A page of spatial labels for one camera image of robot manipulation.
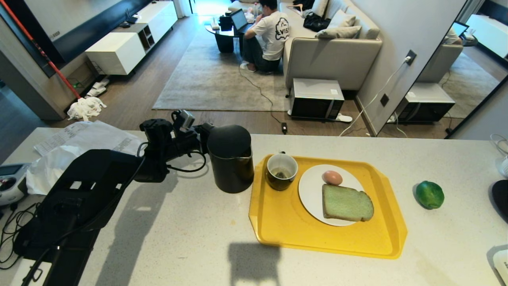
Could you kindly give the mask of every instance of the white cable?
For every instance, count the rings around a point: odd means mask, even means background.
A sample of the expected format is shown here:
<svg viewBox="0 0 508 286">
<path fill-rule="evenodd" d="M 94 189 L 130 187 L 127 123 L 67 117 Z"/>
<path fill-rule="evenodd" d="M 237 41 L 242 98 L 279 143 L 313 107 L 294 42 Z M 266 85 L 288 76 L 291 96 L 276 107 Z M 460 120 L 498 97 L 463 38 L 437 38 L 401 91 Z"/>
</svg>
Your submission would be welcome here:
<svg viewBox="0 0 508 286">
<path fill-rule="evenodd" d="M 501 137 L 502 139 L 501 140 L 494 140 L 494 136 L 498 136 L 498 137 Z M 505 153 L 505 154 L 508 154 L 508 151 L 507 150 L 504 150 L 503 148 L 501 148 L 501 146 L 499 145 L 499 143 L 501 142 L 505 142 L 505 144 L 508 146 L 508 139 L 502 135 L 499 135 L 497 133 L 494 133 L 494 134 L 490 134 L 490 140 L 494 143 L 494 145 L 496 145 L 496 148 L 498 150 L 500 150 L 501 152 Z"/>
<path fill-rule="evenodd" d="M 360 118 L 360 116 L 362 115 L 362 113 L 370 106 L 370 104 L 372 104 L 372 102 L 374 102 L 374 100 L 376 100 L 377 96 L 379 95 L 379 93 L 381 91 L 383 91 L 385 89 L 385 87 L 388 85 L 388 83 L 390 82 L 390 80 L 392 79 L 392 77 L 400 71 L 400 69 L 404 66 L 404 64 L 406 63 L 406 59 L 404 59 L 404 61 L 402 62 L 402 65 L 400 65 L 400 67 L 388 78 L 388 80 L 386 81 L 385 85 L 383 86 L 383 88 L 381 88 L 377 93 L 376 95 L 374 96 L 374 98 L 369 102 L 369 104 L 367 104 L 367 106 L 365 106 L 363 108 L 363 110 L 360 112 L 360 114 L 358 114 L 358 116 L 355 118 L 355 120 L 353 120 L 353 122 L 346 128 L 344 129 L 344 131 L 342 131 L 342 133 L 339 135 L 339 137 L 341 137 L 344 132 L 346 132 L 349 128 L 351 128 L 351 126 L 353 126 L 353 124 L 355 124 L 356 120 L 358 120 L 358 118 Z"/>
<path fill-rule="evenodd" d="M 397 116 L 397 113 L 396 113 L 395 111 L 394 111 L 393 113 L 395 114 L 395 120 L 396 120 L 396 122 L 397 122 L 397 124 L 395 125 L 395 126 L 397 127 L 397 130 L 399 130 L 400 132 L 402 132 L 402 134 L 404 134 L 404 136 L 406 136 L 406 138 L 408 138 L 408 137 L 407 137 L 407 134 L 406 134 L 404 131 L 402 131 L 402 130 L 400 130 L 400 129 L 399 129 L 399 117 Z"/>
</svg>

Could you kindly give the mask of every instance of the power outlet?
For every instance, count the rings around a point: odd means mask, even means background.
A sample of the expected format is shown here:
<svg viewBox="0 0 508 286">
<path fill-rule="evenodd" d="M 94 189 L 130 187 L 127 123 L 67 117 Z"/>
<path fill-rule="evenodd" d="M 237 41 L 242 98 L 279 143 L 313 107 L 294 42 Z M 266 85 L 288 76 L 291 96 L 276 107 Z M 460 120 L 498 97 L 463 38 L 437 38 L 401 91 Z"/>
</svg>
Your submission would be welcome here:
<svg viewBox="0 0 508 286">
<path fill-rule="evenodd" d="M 413 52 L 413 50 L 409 50 L 409 52 L 407 53 L 407 56 L 411 57 L 411 60 L 409 60 L 409 62 L 407 62 L 407 65 L 410 66 L 416 58 L 416 53 Z"/>
<path fill-rule="evenodd" d="M 386 95 L 386 93 L 383 94 L 383 97 L 381 97 L 381 105 L 385 107 L 389 100 L 390 98 L 388 97 L 388 95 Z"/>
</svg>

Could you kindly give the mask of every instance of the white cabinet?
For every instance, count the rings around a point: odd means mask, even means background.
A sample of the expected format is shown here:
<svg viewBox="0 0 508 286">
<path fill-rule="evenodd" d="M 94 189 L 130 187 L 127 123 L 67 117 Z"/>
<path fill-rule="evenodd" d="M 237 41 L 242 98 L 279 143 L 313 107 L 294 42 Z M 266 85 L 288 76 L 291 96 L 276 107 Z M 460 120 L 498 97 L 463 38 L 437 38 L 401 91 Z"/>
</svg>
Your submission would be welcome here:
<svg viewBox="0 0 508 286">
<path fill-rule="evenodd" d="M 127 75 L 146 54 L 138 34 L 109 33 L 86 50 L 86 55 L 105 74 Z"/>
<path fill-rule="evenodd" d="M 467 23 L 474 36 L 501 58 L 508 55 L 508 26 L 484 15 L 471 15 Z"/>
<path fill-rule="evenodd" d="M 138 12 L 140 19 L 136 23 L 146 23 L 157 43 L 178 19 L 175 4 L 170 1 L 149 4 Z"/>
<path fill-rule="evenodd" d="M 86 55 L 105 74 L 127 75 L 178 19 L 170 1 L 148 4 L 129 28 L 117 28 L 87 49 Z"/>
</svg>

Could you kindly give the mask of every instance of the black pants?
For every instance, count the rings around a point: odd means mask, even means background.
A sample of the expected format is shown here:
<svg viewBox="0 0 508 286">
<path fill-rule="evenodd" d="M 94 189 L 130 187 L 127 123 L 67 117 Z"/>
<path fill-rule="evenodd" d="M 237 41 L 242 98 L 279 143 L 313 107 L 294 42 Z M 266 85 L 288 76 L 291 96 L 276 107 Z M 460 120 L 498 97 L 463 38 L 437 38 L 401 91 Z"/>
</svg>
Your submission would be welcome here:
<svg viewBox="0 0 508 286">
<path fill-rule="evenodd" d="M 263 58 L 263 49 L 256 37 L 246 39 L 243 37 L 243 60 L 254 63 L 256 68 L 262 72 L 272 72 L 279 68 L 279 61 L 267 61 Z"/>
</svg>

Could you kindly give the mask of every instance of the black bag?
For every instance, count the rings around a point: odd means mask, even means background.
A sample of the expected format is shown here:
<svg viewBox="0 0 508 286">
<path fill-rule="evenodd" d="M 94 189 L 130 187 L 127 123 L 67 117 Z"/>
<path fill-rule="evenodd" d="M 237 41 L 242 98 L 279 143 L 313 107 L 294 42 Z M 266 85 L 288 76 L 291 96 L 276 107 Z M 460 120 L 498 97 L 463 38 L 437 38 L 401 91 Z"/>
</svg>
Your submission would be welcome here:
<svg viewBox="0 0 508 286">
<path fill-rule="evenodd" d="M 312 9 L 312 6 L 314 5 L 314 0 L 294 0 L 293 5 L 303 4 L 302 10 L 309 10 Z"/>
<path fill-rule="evenodd" d="M 330 24 L 330 19 L 323 19 L 319 15 L 310 13 L 305 20 L 303 20 L 303 26 L 307 29 L 311 29 L 314 32 L 324 30 Z"/>
</svg>

